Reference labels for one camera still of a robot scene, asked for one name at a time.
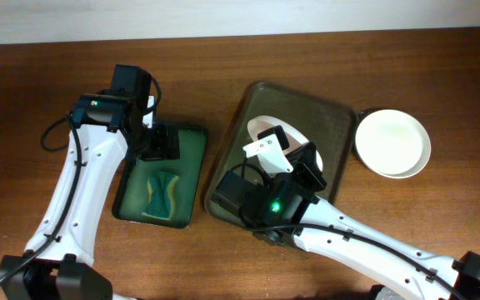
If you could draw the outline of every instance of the led indicator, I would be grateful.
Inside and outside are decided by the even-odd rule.
[[[281,210],[281,205],[279,204],[279,202],[274,202],[272,204],[272,212],[278,213],[280,210]]]

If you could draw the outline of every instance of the green sponge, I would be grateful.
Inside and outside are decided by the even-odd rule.
[[[177,181],[179,181],[179,176],[177,175],[163,171],[153,172],[147,180],[149,199],[142,215],[150,218],[171,220],[175,212],[173,188]]]

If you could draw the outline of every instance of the white wall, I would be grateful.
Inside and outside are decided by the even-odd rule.
[[[480,26],[480,0],[0,0],[0,43]]]

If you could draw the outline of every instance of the wooden surface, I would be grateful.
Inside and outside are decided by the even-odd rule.
[[[94,264],[116,293],[291,299],[367,291],[373,284],[339,262],[270,247],[203,211],[202,187],[233,114],[248,84],[261,79],[356,111],[396,108],[420,120],[432,140],[427,167],[392,180],[351,157],[336,206],[435,253],[480,253],[480,29],[474,28],[0,46],[0,260],[22,253],[63,167],[65,153],[41,150],[40,135],[82,93],[108,87],[116,63],[141,66],[159,79],[160,118],[209,131],[188,229],[115,219],[118,169]],[[67,134],[59,130],[51,143]]]

